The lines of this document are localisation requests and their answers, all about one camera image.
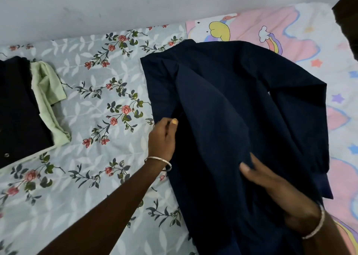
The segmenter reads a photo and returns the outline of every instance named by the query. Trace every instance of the gray floral fabric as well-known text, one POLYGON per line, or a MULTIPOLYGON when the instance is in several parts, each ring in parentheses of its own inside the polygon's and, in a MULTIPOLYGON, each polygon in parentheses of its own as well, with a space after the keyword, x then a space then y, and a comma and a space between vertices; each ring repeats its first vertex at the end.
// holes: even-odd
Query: gray floral fabric
MULTIPOLYGON (((67 99, 53 111, 72 136, 0 170, 0 254, 38 253, 143 165, 153 119, 139 58, 184 39, 181 23, 0 47, 1 60, 22 56, 56 70, 67 99)), ((177 253, 196 249, 162 172, 111 254, 177 253)))

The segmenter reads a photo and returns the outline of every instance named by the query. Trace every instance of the floral bed sheet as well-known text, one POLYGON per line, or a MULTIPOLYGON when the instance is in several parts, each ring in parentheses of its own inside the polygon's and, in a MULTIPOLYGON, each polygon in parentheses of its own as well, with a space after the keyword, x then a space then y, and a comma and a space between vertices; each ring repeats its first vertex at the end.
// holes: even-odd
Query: floral bed sheet
POLYGON ((327 83, 328 178, 334 199, 324 204, 351 254, 358 254, 358 63, 329 5, 226 14, 187 21, 186 30, 196 42, 241 40, 265 47, 327 83))
MULTIPOLYGON (((37 254, 143 165, 153 119, 139 58, 184 39, 181 23, 0 47, 1 60, 52 65, 67 95, 53 110, 72 136, 68 145, 0 170, 0 254, 37 254)), ((162 172, 111 254, 176 253, 196 249, 162 172)))

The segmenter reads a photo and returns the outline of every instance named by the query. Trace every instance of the green cloth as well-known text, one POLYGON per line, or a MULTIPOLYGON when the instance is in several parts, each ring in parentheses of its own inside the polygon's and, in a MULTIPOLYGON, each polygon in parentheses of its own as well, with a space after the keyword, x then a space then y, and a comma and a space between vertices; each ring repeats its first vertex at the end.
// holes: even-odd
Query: green cloth
POLYGON ((71 141, 70 134, 60 127, 51 108, 51 105, 67 98, 60 79, 52 67, 43 61, 31 63, 30 70, 32 74, 31 89, 35 94, 40 117, 52 133, 54 145, 13 164, 23 163, 71 141))

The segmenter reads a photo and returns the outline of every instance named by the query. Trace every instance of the white bracelet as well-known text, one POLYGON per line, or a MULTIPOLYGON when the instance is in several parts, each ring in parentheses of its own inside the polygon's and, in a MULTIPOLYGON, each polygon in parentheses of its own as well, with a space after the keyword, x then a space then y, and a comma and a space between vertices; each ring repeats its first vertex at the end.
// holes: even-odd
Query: white bracelet
POLYGON ((321 220, 318 223, 318 226, 307 236, 302 237, 303 240, 310 239, 311 237, 315 236, 317 232, 322 228, 324 219, 325 219, 325 210, 321 204, 319 204, 319 207, 321 209, 321 220))
POLYGON ((171 171, 171 170, 172 170, 172 165, 171 165, 171 163, 168 162, 167 160, 164 160, 164 159, 159 158, 159 157, 150 156, 150 157, 146 158, 146 159, 144 160, 144 162, 146 162, 148 159, 156 159, 156 160, 160 160, 160 161, 165 162, 165 163, 169 166, 169 169, 168 169, 168 170, 165 169, 165 168, 163 169, 163 171, 165 171, 165 172, 168 172, 168 171, 171 171))

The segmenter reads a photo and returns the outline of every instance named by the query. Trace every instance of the person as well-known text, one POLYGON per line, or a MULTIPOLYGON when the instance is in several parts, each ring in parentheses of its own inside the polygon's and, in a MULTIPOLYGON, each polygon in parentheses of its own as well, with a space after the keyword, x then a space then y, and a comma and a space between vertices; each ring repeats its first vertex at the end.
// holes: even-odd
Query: person
MULTIPOLYGON (((149 156, 171 160, 177 126, 178 120, 175 118, 163 118, 155 124, 149 134, 149 156)), ((254 169, 244 163, 239 165, 246 179, 266 189, 286 213, 285 222, 290 229, 301 236, 314 231, 321 220, 320 207, 288 181, 272 172, 252 153, 251 158, 254 169)), ((165 166, 166 163, 161 160, 147 159, 129 180, 54 239, 39 255, 109 254, 150 185, 165 166), (103 222, 101 217, 104 215, 111 222, 103 222)), ((305 255, 349 255, 328 213, 325 213, 320 230, 310 239, 302 240, 302 245, 305 255)))

